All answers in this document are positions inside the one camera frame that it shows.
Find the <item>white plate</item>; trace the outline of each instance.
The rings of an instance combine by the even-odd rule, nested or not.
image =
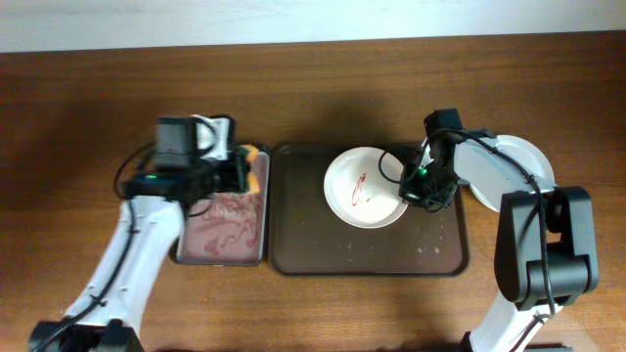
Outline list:
[[[508,154],[533,174],[549,181],[555,181],[555,173],[550,162],[537,147],[516,136],[501,135],[497,139],[496,147],[499,150]],[[469,188],[481,203],[498,212],[498,209],[476,187],[470,185]]]
[[[326,171],[324,196],[333,212],[346,223],[375,229],[397,220],[407,208],[398,196],[398,185],[379,172],[382,150],[361,147],[338,156]],[[382,160],[382,171],[399,180],[402,163],[391,154]]]

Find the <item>wood grain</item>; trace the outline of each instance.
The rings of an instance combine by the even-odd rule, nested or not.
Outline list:
[[[112,175],[163,115],[228,112],[237,136],[420,139],[456,107],[539,147],[594,200],[601,281],[536,342],[626,349],[626,34],[451,37],[0,56],[0,350],[58,320],[112,235]],[[498,216],[465,194],[471,263],[455,279],[289,279],[166,261],[144,316],[150,350],[343,350],[459,341],[497,286]]]

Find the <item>bowl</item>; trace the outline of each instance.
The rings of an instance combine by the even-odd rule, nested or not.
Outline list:
[[[398,196],[398,185],[380,175],[382,153],[377,148],[355,148],[338,156],[326,171],[326,202],[336,216],[352,226],[376,229],[389,225],[408,206]],[[395,156],[387,154],[381,168],[387,177],[399,180],[403,166]]]

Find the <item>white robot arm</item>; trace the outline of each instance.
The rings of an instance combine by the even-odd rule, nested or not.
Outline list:
[[[155,170],[140,170],[124,184],[115,233],[93,277],[61,322],[39,323],[29,350],[143,351],[138,334],[146,302],[186,218],[199,215],[187,213],[191,205],[249,189],[250,149],[231,145],[233,123],[226,115],[159,120],[156,144],[134,154],[143,153],[142,163],[151,160]]]
[[[500,291],[462,347],[523,351],[549,318],[598,284],[591,199],[581,188],[532,175],[495,148],[489,131],[464,130],[456,110],[436,110],[425,129],[424,152],[405,163],[400,197],[438,211],[461,181],[501,213],[494,265]],[[560,241],[547,244],[546,228],[561,233]]]

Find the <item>plastic tray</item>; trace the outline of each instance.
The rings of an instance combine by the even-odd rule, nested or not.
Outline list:
[[[263,257],[270,155],[259,151],[252,171],[259,182],[257,195],[218,194],[203,200],[191,212],[179,240],[176,262],[190,265],[258,265]]]
[[[272,153],[269,259],[284,275],[438,276],[469,265],[461,192],[446,210],[410,206],[394,223],[360,229],[324,197],[324,176],[346,146],[286,143]]]

